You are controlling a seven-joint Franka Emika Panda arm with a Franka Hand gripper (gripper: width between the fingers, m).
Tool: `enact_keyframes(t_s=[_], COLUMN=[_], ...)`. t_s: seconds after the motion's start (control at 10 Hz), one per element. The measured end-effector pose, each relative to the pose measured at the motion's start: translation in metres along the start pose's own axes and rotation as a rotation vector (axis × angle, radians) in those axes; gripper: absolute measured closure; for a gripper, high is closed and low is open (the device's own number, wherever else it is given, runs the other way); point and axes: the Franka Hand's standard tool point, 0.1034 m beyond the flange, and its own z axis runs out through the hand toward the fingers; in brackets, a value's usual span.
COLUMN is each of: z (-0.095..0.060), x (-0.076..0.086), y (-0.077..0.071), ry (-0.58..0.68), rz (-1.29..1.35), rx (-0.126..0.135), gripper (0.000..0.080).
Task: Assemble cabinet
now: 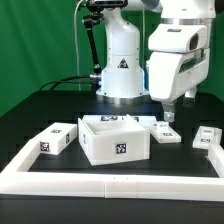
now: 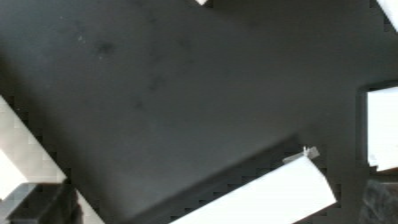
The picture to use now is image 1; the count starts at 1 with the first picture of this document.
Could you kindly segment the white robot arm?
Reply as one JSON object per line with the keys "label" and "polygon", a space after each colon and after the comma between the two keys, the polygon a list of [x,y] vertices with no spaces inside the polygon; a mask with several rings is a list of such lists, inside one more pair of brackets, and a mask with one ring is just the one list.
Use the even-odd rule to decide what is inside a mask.
{"label": "white robot arm", "polygon": [[[197,85],[209,70],[213,20],[224,11],[222,0],[84,0],[83,18],[94,72],[101,78],[97,97],[113,103],[150,97],[162,103],[164,119],[175,119],[175,102],[191,107]],[[146,68],[139,65],[140,33],[124,20],[123,10],[161,15],[148,39],[152,51]]]}

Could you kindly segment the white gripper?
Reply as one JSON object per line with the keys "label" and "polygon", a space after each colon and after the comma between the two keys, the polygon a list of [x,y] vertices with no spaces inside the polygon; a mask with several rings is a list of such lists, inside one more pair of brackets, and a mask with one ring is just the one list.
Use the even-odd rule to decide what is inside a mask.
{"label": "white gripper", "polygon": [[175,120],[173,101],[185,92],[183,106],[194,106],[196,86],[208,74],[207,34],[205,25],[160,24],[149,37],[149,92],[153,100],[163,102],[165,121]]}

